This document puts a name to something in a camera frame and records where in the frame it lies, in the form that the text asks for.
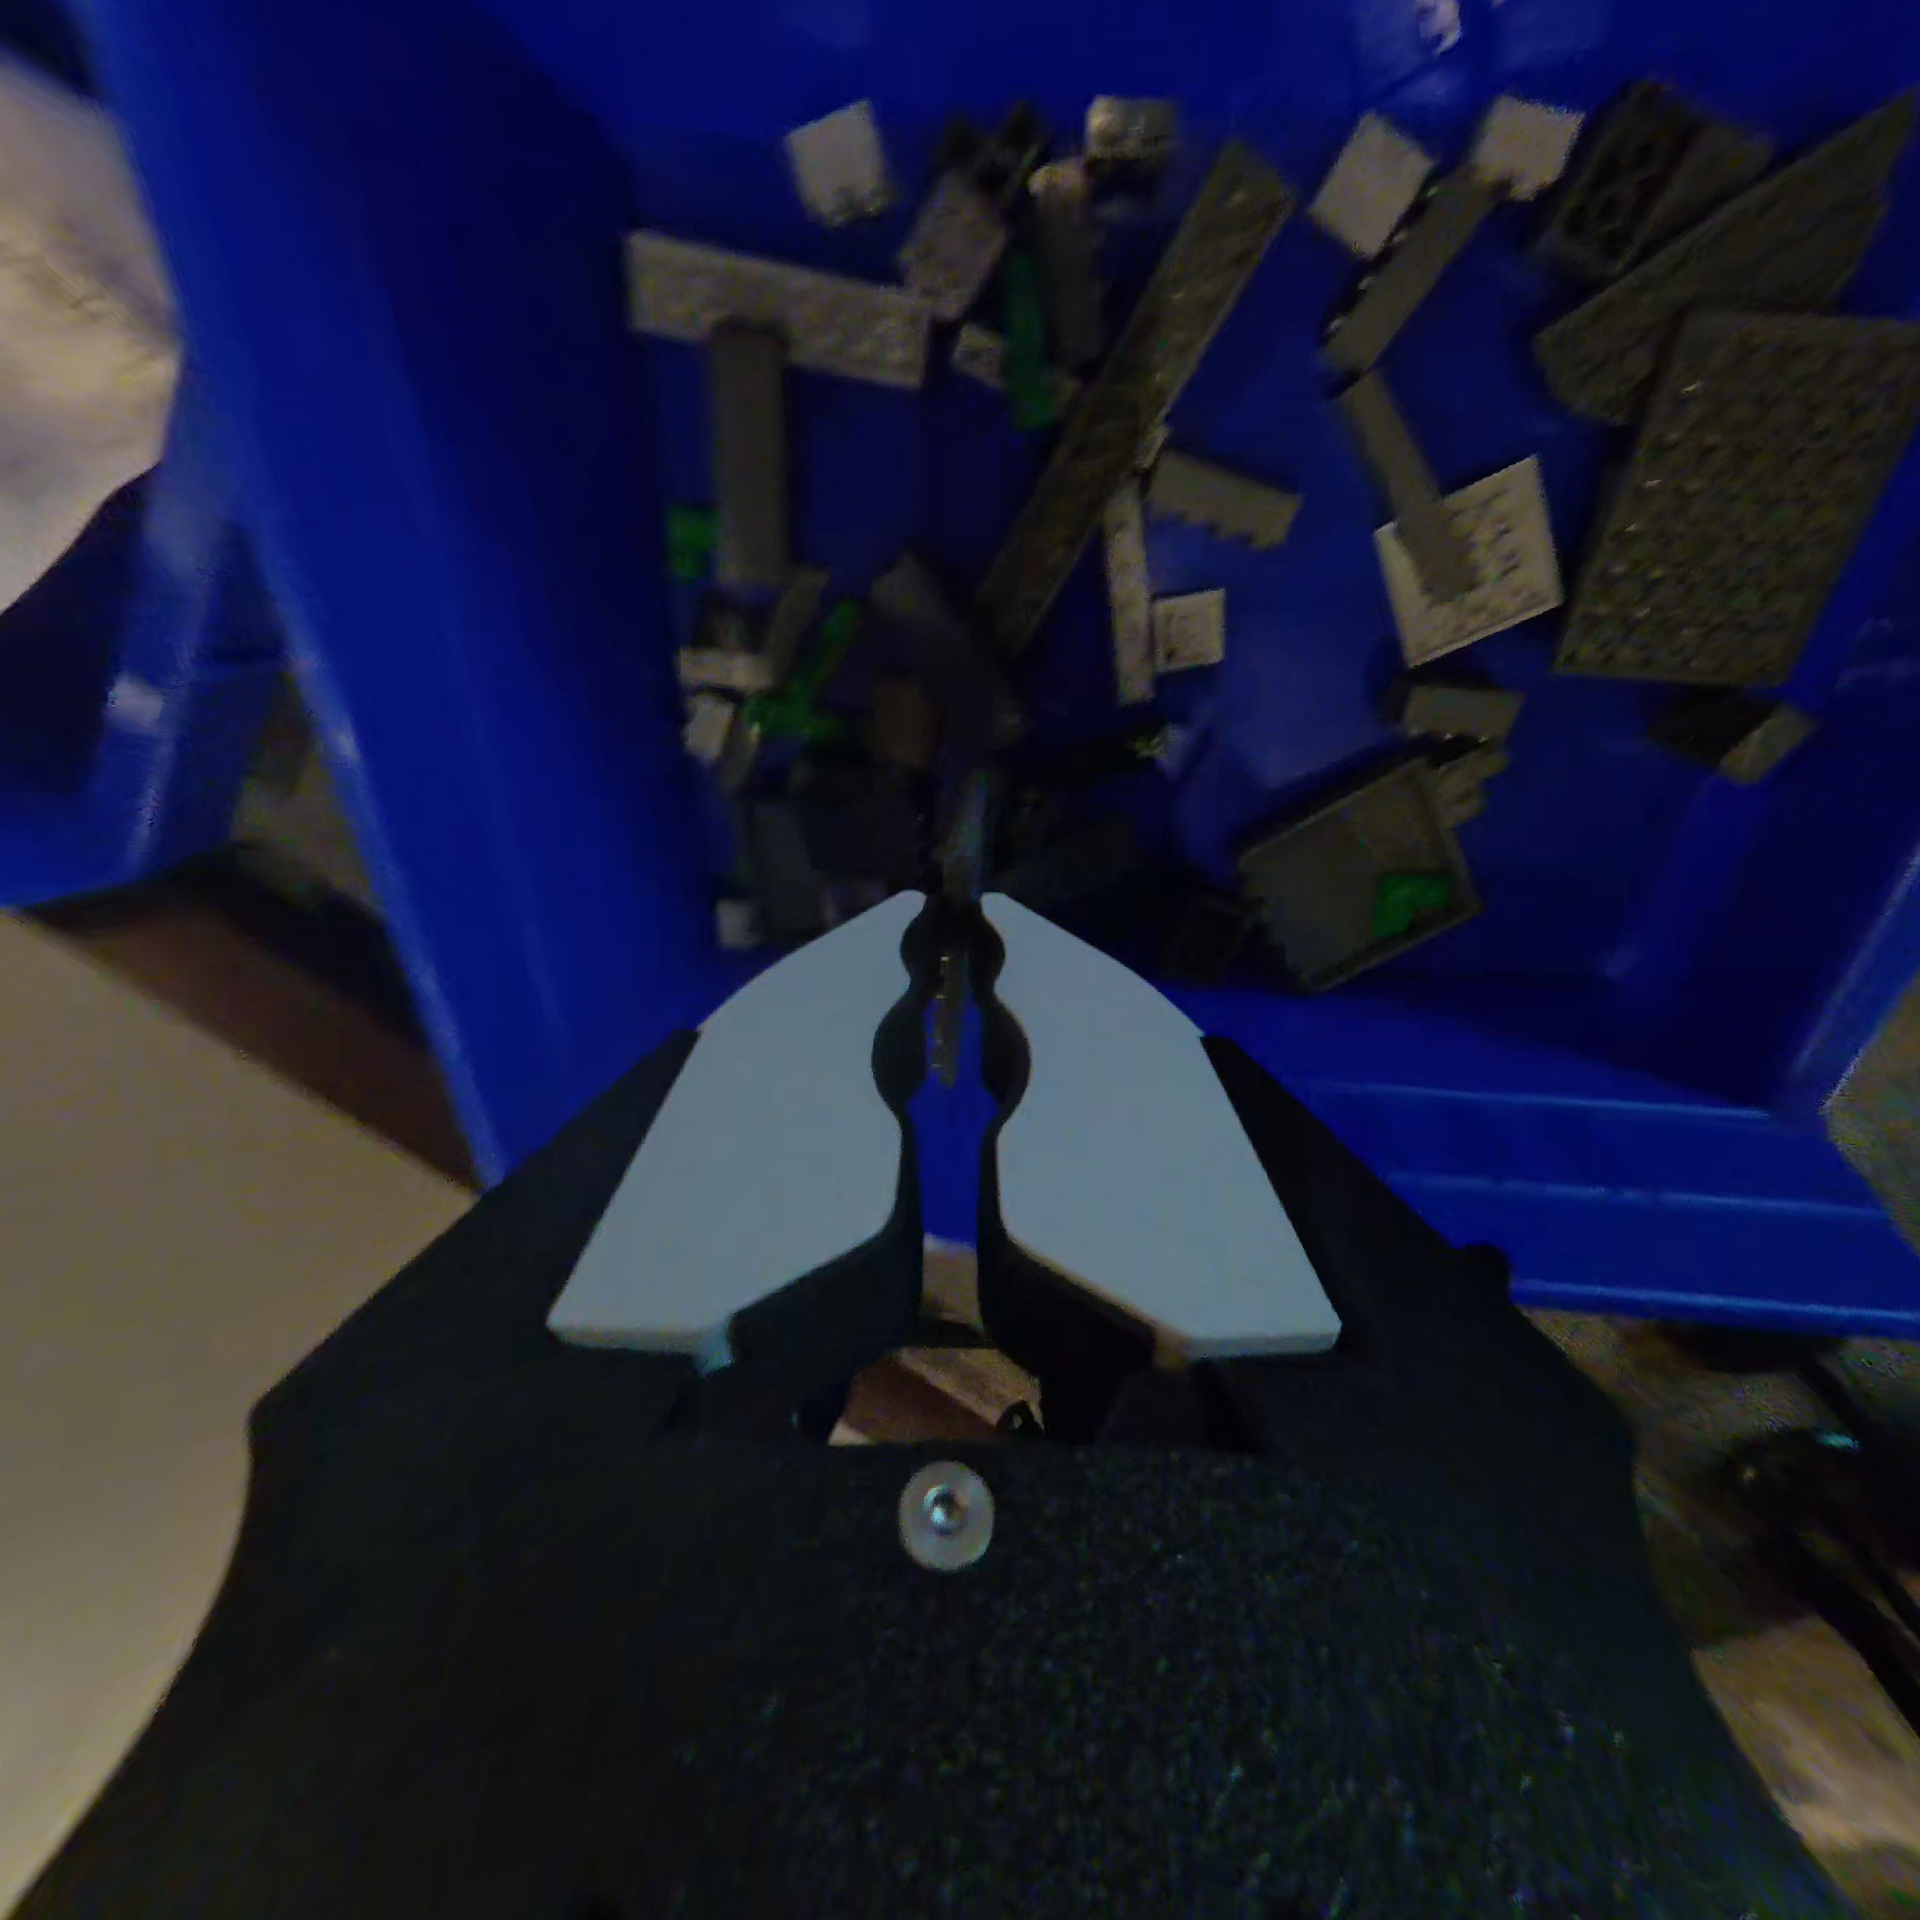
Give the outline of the thin dark grey plate brick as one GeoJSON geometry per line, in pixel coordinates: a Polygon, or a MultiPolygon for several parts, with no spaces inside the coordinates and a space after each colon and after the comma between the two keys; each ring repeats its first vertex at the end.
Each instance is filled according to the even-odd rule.
{"type": "Polygon", "coordinates": [[[959,1082],[967,1007],[991,994],[999,963],[982,896],[995,840],[999,779],[993,764],[975,766],[959,787],[941,851],[941,884],[929,898],[936,926],[933,996],[925,1016],[927,1064],[943,1088],[959,1082]]]}

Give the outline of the white plastic bag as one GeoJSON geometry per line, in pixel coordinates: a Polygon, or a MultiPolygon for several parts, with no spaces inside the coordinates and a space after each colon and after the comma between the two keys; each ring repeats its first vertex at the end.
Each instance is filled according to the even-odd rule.
{"type": "Polygon", "coordinates": [[[2,58],[2,605],[162,455],[182,338],[110,110],[2,58]]]}

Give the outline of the blue plastic bin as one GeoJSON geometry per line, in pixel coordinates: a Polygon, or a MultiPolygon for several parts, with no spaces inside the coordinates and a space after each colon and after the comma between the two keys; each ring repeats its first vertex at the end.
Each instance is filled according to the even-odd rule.
{"type": "MultiPolygon", "coordinates": [[[[660,560],[708,492],[701,357],[632,336],[665,228],[889,276],[783,134],[861,97],[914,193],[944,125],[1180,109],[1118,305],[1231,136],[1312,193],[1382,109],[1454,160],[1492,97],[1660,74],[1797,146],[1916,83],[1916,3],[92,3],[309,699],[485,1180],[746,977],[685,758],[660,560]]],[[[1916,1255],[1821,1105],[1916,968],[1916,455],[1757,787],[1647,739],[1650,686],[1526,687],[1464,847],[1481,912],[1331,994],[1166,972],[1525,1302],[1916,1335],[1916,1255]]]]}
{"type": "Polygon", "coordinates": [[[2,904],[113,890],[219,845],[285,645],[241,527],[121,492],[2,616],[2,904]]]}

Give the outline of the pile of grey toy bricks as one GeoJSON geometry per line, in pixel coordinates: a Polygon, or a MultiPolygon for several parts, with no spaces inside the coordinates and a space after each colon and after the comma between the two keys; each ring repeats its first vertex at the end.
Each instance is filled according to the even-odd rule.
{"type": "Polygon", "coordinates": [[[1916,103],[1904,93],[1788,162],[1646,83],[1579,141],[1579,115],[1498,97],[1463,166],[1365,117],[1308,218],[1367,271],[1331,312],[1312,397],[1365,474],[1398,669],[1369,679],[1398,746],[1302,772],[1308,803],[1237,840],[1233,886],[1197,842],[1136,817],[1119,784],[1166,760],[1177,726],[1052,739],[1024,659],[1042,650],[1081,560],[1101,549],[1112,707],[1213,673],[1255,605],[1228,587],[1155,587],[1148,527],[1288,553],[1298,490],[1174,434],[1180,401],[1298,211],[1292,184],[1228,139],[1131,307],[1103,305],[1109,211],[1177,158],[1161,103],[1091,103],[1082,146],[1052,150],[1014,109],[959,125],[897,273],[881,283],[640,228],[625,240],[632,326],[695,348],[708,372],[708,505],[667,510],[667,571],[700,587],[679,645],[685,749],[755,831],[756,938],[830,924],[833,888],[900,888],[936,861],[933,789],[993,764],[984,890],[1047,915],[1129,915],[1166,930],[1174,972],[1235,972],[1271,947],[1327,991],[1480,912],[1461,832],[1503,772],[1517,687],[1459,659],[1560,616],[1555,673],[1677,686],[1673,751],[1708,764],[1788,722],[1788,683],[1916,437],[1916,323],[1836,298],[1870,250],[1916,103]],[[1448,492],[1383,365],[1498,207],[1549,199],[1544,250],[1589,296],[1531,356],[1551,408],[1628,433],[1574,577],[1544,464],[1529,455],[1448,492]],[[1047,454],[971,601],[916,549],[830,605],[828,564],[793,549],[789,383],[831,377],[922,397],[933,348],[995,390],[1047,454]]]}

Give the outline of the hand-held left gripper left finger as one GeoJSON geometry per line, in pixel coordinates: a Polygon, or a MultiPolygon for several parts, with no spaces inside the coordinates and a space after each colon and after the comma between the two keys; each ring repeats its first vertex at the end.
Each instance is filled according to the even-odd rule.
{"type": "Polygon", "coordinates": [[[886,1226],[900,1118],[874,1044],[909,989],[902,890],[723,1001],[548,1312],[580,1349],[739,1357],[746,1312],[886,1226]]]}

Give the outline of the grey desk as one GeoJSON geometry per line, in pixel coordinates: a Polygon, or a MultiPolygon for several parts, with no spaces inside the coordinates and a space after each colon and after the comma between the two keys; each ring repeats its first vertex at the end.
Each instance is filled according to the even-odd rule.
{"type": "Polygon", "coordinates": [[[2,1891],[185,1659],[251,1407],[471,1203],[440,1071],[211,909],[5,915],[2,1891]]]}

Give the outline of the black office chair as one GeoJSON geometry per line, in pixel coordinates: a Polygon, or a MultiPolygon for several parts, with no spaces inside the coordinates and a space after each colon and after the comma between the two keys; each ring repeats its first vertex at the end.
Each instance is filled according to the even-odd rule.
{"type": "Polygon", "coordinates": [[[1755,1559],[1858,1656],[1895,1711],[1919,1726],[1916,1446],[1849,1388],[1837,1338],[1733,1332],[1723,1361],[1786,1374],[1818,1418],[1743,1444],[1724,1481],[1755,1559]]]}

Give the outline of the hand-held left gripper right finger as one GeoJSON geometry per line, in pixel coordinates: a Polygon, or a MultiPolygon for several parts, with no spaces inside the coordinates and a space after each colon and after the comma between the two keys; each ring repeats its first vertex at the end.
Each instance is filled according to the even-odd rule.
{"type": "Polygon", "coordinates": [[[1200,1026],[1039,909],[981,906],[1021,1082],[982,1178],[990,1226],[1187,1360],[1331,1353],[1340,1314],[1200,1026]]]}

